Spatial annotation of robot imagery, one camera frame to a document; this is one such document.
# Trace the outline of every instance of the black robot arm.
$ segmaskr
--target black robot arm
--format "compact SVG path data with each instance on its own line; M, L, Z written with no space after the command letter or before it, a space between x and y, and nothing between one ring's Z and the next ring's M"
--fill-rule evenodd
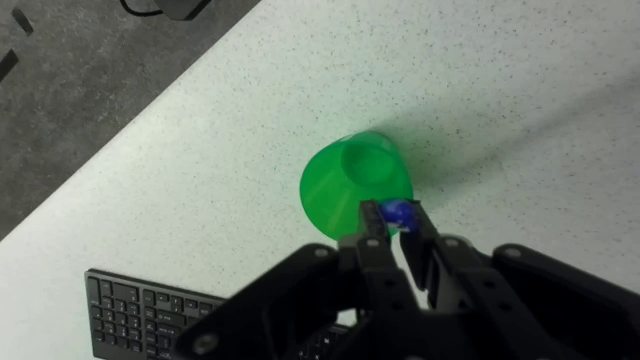
M358 322L326 360L636 360L640 299L524 246L484 256L441 236L420 202L403 232L420 310L399 268L378 202L341 248L310 245L260 276L177 343L183 360L296 360L337 324Z

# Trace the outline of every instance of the blue object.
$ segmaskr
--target blue object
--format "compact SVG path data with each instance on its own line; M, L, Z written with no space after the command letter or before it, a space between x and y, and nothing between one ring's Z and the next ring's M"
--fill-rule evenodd
M389 200L381 202L384 220L399 228L401 232L416 230L416 218L413 215L413 205L409 200Z

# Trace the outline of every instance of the keyboard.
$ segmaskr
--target keyboard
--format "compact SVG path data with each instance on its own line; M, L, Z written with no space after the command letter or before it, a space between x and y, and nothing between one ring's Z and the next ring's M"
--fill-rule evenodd
M173 360L178 334L225 305L217 296L103 271L86 272L86 296L94 356L103 360ZM298 360L326 360L347 334L342 327L331 329L313 339Z

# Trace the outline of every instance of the gray floor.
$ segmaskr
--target gray floor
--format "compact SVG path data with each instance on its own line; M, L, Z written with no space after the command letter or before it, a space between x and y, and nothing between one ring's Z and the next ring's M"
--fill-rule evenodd
M0 82L0 240L256 2L212 0L195 22L173 22L128 16L118 0L4 0L0 58L14 50L21 62Z

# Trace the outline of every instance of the green cup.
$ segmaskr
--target green cup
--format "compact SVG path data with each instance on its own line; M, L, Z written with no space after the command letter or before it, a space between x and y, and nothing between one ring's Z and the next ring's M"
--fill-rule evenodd
M410 200L414 189L399 147L362 133L322 148L305 168L300 200L310 223L341 240L360 230L362 200Z

